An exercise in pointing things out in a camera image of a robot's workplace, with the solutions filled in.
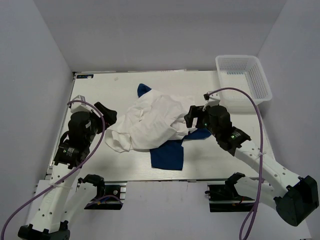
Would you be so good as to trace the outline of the white t shirt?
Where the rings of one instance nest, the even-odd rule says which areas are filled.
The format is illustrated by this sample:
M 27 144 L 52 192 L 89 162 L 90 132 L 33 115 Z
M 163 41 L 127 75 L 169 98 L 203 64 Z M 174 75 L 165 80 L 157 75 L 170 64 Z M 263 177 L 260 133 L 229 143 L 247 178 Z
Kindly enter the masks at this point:
M 196 130 L 187 127 L 184 116 L 195 105 L 192 96 L 177 96 L 150 90 L 140 96 L 116 123 L 105 131 L 105 143 L 118 153 L 160 147 L 181 140 Z

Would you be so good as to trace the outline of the blue t shirt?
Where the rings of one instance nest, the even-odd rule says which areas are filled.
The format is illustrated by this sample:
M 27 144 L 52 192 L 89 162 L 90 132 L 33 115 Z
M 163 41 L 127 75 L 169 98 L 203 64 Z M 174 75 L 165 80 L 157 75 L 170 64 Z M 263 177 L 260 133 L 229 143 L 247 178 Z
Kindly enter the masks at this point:
M 188 133 L 183 139 L 168 140 L 160 147 L 150 149 L 151 167 L 162 170 L 181 171 L 184 165 L 184 140 L 204 140 L 211 133 L 204 128 Z

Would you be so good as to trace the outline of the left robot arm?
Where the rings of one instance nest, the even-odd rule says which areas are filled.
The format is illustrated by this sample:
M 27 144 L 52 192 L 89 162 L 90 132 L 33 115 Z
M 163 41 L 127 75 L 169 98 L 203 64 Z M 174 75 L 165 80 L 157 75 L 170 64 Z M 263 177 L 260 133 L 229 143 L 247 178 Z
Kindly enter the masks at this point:
M 77 176 L 94 153 L 90 146 L 95 136 L 103 137 L 116 123 L 117 112 L 100 102 L 91 105 L 76 99 L 69 107 L 68 129 L 60 137 L 49 186 L 40 193 L 43 199 L 30 223 L 20 227 L 17 235 L 22 240 L 68 240 L 72 219 L 91 199 L 105 196 L 103 177 Z

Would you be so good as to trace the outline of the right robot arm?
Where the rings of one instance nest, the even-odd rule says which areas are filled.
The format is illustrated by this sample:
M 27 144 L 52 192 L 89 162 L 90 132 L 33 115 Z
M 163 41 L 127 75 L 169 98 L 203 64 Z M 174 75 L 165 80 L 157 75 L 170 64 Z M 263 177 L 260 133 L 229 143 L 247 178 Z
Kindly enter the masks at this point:
M 196 127 L 207 129 L 223 150 L 262 173 L 267 183 L 261 186 L 260 200 L 287 224 L 298 226 L 318 208 L 316 180 L 309 175 L 301 177 L 264 154 L 248 134 L 232 125 L 224 106 L 192 105 L 184 119 L 187 127 L 197 119 Z

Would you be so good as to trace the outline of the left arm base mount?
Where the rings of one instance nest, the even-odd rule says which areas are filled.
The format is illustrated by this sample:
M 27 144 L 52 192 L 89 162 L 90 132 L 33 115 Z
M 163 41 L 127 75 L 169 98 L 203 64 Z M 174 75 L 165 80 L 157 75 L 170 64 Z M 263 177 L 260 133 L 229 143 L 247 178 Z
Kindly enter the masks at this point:
M 97 195 L 85 210 L 121 210 L 126 196 L 126 182 L 105 182 L 103 195 Z

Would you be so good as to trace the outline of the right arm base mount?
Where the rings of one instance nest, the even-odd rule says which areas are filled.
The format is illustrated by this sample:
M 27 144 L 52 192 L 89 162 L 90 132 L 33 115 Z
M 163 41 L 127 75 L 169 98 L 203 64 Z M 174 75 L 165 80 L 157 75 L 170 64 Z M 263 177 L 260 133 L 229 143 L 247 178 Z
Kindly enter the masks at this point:
M 209 200 L 211 213 L 236 213 L 249 212 L 255 200 L 232 193 L 225 184 L 210 184 L 204 194 Z

